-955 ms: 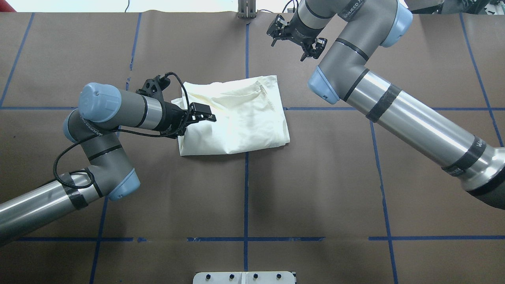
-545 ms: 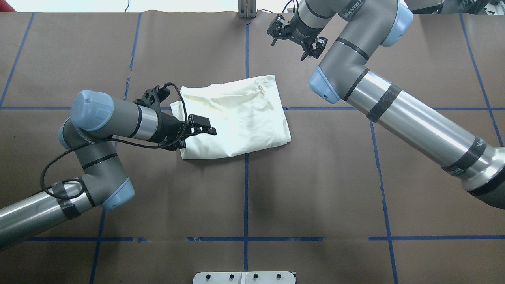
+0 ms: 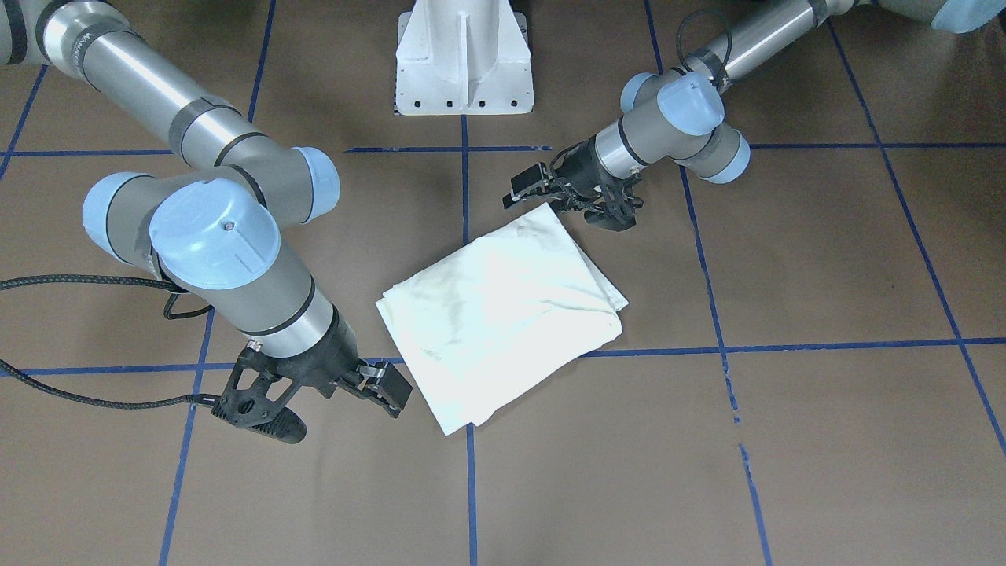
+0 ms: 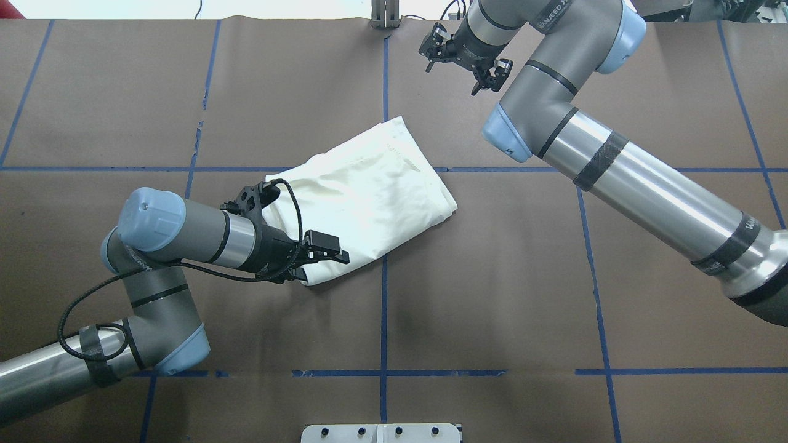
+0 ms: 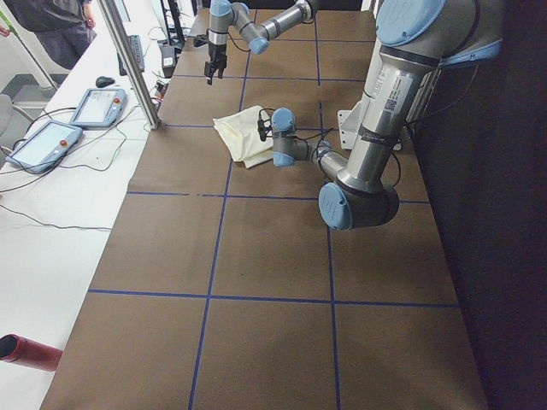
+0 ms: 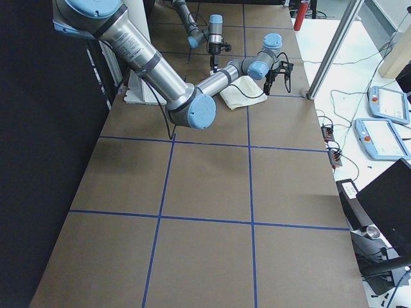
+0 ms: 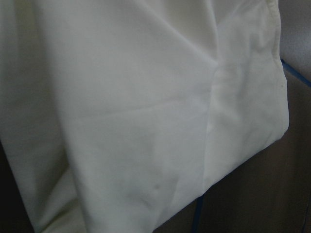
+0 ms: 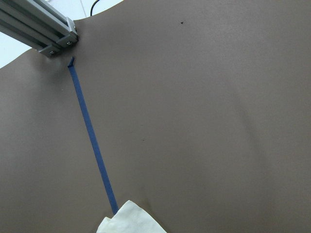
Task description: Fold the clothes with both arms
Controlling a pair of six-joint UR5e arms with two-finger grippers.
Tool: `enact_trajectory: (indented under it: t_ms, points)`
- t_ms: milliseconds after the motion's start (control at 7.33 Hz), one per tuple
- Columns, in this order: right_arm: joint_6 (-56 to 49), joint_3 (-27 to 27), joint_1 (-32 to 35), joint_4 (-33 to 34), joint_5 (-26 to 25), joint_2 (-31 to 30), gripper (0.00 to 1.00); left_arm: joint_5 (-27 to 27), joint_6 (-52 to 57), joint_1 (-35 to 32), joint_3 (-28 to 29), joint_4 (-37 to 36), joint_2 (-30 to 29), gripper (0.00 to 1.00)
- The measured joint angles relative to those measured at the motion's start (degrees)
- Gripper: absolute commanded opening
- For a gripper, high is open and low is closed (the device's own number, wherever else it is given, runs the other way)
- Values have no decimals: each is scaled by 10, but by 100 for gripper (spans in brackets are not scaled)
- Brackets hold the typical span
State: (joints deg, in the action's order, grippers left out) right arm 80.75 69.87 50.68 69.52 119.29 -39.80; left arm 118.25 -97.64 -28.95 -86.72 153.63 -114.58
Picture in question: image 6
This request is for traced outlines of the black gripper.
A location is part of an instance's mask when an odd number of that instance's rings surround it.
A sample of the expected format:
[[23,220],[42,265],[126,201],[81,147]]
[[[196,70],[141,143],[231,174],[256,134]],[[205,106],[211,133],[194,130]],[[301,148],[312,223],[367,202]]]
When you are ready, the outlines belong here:
[[221,44],[219,43],[208,43],[207,52],[210,56],[210,68],[211,72],[214,73],[218,70],[219,59],[218,55],[221,53]]
[[279,71],[281,70],[280,62],[276,62],[272,64],[270,70],[266,74],[266,80],[263,86],[263,92],[266,95],[270,94],[271,88],[275,82],[276,77],[279,74]]

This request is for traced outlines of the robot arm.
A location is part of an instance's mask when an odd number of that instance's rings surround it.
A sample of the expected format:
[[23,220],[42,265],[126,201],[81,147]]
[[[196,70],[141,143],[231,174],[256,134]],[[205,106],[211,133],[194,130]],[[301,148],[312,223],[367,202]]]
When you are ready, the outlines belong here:
[[135,74],[165,99],[170,121],[197,130],[216,115],[213,96],[242,76],[269,78],[282,66],[282,38],[269,33],[255,57],[233,60],[197,85],[186,83],[131,20],[124,1],[53,1],[55,29],[67,35],[107,42]]
[[206,44],[207,53],[210,56],[210,68],[213,73],[216,73],[218,70],[220,53],[223,50],[231,50],[231,46],[225,43],[222,35],[223,17],[218,14],[212,14],[209,18],[208,28],[203,30],[195,22],[185,1],[174,0],[171,1],[171,5],[179,15],[185,28],[190,48],[196,49],[200,45]]

